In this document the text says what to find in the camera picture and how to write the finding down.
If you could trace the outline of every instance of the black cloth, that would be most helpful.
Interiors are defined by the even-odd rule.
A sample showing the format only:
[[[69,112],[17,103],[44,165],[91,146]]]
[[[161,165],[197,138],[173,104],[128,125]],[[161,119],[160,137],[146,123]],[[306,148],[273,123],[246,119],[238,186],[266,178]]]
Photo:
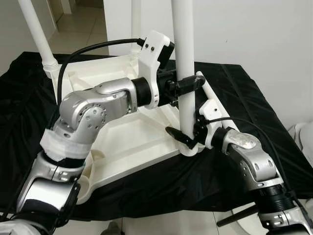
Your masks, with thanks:
[[[55,55],[61,63],[66,55]],[[81,55],[76,61],[104,58]],[[167,68],[175,67],[170,61]],[[300,198],[313,197],[313,169],[267,103],[255,82],[239,65],[195,63],[231,117],[261,127],[273,141],[289,183]],[[197,106],[206,100],[197,91]],[[38,53],[24,52],[0,78],[0,210],[7,205],[27,168],[41,150],[39,141],[55,99],[51,80]],[[255,135],[275,160],[265,138],[253,127],[235,121]],[[76,206],[73,218],[108,220],[142,217],[179,210],[227,211],[251,201],[236,165],[217,149],[194,157],[177,155],[95,190]]]

